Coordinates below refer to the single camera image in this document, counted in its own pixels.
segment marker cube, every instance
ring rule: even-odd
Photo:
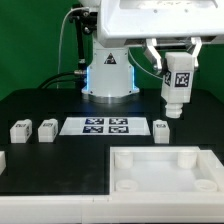
[[[11,143],[26,143],[32,134],[32,121],[17,121],[10,129]]]
[[[55,119],[44,120],[38,128],[39,142],[53,142],[58,134],[58,121]]]
[[[156,144],[169,144],[170,129],[166,121],[153,121],[153,136]]]

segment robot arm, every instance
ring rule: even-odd
[[[190,101],[194,70],[198,68],[197,56],[202,44],[224,43],[224,1],[223,0],[80,0],[90,8],[90,11],[98,12],[97,31],[94,35],[94,49],[96,57],[90,69],[88,85],[94,92],[100,92],[99,96],[113,96],[115,92],[136,92],[131,88],[133,79],[130,64],[126,71],[119,73],[119,62],[124,63],[125,58],[120,54],[121,49],[138,45],[144,47],[145,55],[159,74],[163,69],[163,59],[157,48],[163,47],[187,47],[189,53],[166,54],[168,72],[164,76],[162,97],[167,101],[167,116],[178,118],[182,112],[183,103]],[[115,55],[117,65],[105,65],[109,55]],[[105,73],[111,70],[111,74],[105,78]],[[123,78],[120,86],[112,90],[111,86],[117,85],[117,80]],[[103,88],[106,81],[113,85]]]

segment black cable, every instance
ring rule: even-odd
[[[61,78],[61,77],[64,77],[64,76],[69,76],[69,75],[74,75],[74,72],[71,71],[71,72],[63,72],[63,73],[60,73],[58,75],[54,75],[50,78],[48,78],[47,80],[45,80],[42,84],[40,84],[37,88],[38,89],[42,89],[46,84],[48,84],[49,82],[51,82],[52,80],[54,79],[58,79],[58,78]]]
[[[67,79],[67,80],[56,80],[56,81],[52,81],[50,83],[48,83],[44,89],[47,89],[49,86],[55,84],[55,83],[62,83],[62,82],[76,82],[77,80],[76,79]]]

